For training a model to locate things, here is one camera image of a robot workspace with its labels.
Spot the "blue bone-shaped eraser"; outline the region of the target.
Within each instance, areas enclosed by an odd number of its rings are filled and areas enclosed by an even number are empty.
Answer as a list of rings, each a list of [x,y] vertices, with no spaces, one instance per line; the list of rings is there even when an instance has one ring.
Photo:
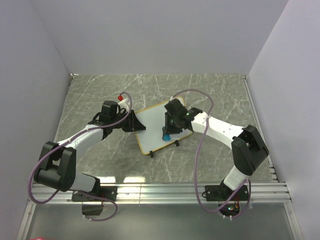
[[[166,134],[164,134],[162,136],[162,140],[165,141],[165,142],[170,142],[171,141],[171,137],[170,137],[169,134],[166,133]]]

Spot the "yellow framed whiteboard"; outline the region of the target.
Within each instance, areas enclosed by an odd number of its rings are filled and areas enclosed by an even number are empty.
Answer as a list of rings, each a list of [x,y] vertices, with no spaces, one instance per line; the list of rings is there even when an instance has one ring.
[[[150,151],[156,152],[168,145],[175,144],[176,140],[184,139],[193,132],[184,129],[182,134],[170,135],[171,141],[163,141],[165,126],[165,104],[168,101],[158,103],[136,112],[138,120],[146,127],[146,130],[135,133],[139,148],[143,155],[150,155]]]

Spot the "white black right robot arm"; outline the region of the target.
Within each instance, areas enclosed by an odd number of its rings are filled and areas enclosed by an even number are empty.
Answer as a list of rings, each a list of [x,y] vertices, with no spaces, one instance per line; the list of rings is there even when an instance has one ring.
[[[195,154],[195,169],[202,142],[206,136],[211,137],[231,149],[233,167],[222,181],[220,193],[226,200],[238,195],[238,187],[245,182],[261,163],[268,157],[269,150],[258,129],[253,125],[242,127],[219,120],[206,112],[185,107],[171,109],[166,107],[163,135],[181,133],[190,130],[202,134]]]

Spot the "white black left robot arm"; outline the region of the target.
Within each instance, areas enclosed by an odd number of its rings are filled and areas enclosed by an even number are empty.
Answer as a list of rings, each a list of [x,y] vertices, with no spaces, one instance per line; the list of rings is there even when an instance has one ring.
[[[144,131],[146,127],[133,110],[98,112],[83,130],[72,137],[44,144],[33,180],[61,192],[80,190],[89,201],[98,200],[101,196],[101,188],[98,186],[100,181],[94,176],[78,172],[77,159],[90,147],[104,140],[114,129],[136,132]]]

